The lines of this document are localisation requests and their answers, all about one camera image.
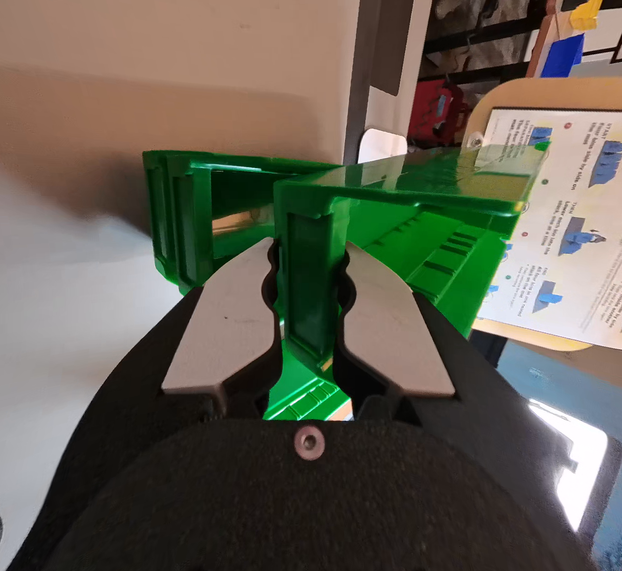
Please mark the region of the instruction sheet on board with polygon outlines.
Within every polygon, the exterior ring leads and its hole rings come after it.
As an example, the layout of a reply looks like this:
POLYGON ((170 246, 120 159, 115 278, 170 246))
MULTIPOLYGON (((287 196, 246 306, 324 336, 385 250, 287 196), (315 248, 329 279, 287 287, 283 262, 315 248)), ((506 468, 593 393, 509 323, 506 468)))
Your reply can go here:
MULTIPOLYGON (((621 77, 532 77, 501 84, 486 94, 471 113, 461 144, 462 152, 474 148, 476 134, 484 134, 495 108, 620 111, 621 77)), ((588 343, 493 320, 476 319, 471 328, 551 351, 574 352, 591 347, 588 343)))

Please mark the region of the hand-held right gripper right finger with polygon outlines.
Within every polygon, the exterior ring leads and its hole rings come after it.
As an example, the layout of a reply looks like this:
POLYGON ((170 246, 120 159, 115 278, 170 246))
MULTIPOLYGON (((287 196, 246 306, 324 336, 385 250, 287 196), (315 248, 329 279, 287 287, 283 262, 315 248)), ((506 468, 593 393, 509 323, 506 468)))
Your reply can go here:
POLYGON ((338 274, 334 380, 354 415, 394 415, 404 399, 456 390, 410 287, 352 242, 338 274))

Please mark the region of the printed instruction sheet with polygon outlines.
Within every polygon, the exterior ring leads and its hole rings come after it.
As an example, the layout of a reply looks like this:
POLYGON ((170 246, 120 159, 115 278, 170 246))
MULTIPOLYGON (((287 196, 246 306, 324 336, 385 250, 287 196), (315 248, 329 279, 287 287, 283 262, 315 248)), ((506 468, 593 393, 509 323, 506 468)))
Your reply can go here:
POLYGON ((483 142, 548 147, 478 319, 621 349, 621 112, 494 108, 483 142))

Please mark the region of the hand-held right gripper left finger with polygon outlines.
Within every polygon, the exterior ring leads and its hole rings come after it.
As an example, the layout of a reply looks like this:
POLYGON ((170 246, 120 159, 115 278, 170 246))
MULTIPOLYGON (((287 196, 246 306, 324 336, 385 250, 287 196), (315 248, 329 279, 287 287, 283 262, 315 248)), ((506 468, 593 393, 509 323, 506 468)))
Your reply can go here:
POLYGON ((161 389, 207 395, 219 415, 262 415, 283 372, 278 243, 264 238, 204 284, 161 389))

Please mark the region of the grey desk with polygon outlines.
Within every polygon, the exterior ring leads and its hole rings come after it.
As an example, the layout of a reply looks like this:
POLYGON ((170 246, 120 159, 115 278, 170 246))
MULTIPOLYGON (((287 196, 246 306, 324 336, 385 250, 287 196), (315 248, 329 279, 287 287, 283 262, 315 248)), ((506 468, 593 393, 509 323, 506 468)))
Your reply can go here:
POLYGON ((142 153, 354 162, 404 135, 431 0, 408 0, 399 92, 370 85, 381 0, 1 0, 1 567, 74 427, 178 301, 154 267, 142 153))

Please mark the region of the blue box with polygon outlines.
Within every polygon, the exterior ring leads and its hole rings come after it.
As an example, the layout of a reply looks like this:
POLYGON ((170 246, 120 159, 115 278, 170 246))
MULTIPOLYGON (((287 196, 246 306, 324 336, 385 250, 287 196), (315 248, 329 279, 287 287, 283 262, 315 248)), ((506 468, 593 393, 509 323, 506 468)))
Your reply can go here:
POLYGON ((584 33, 555 41, 549 49, 540 77, 570 77, 573 67, 582 61, 584 43, 584 33))

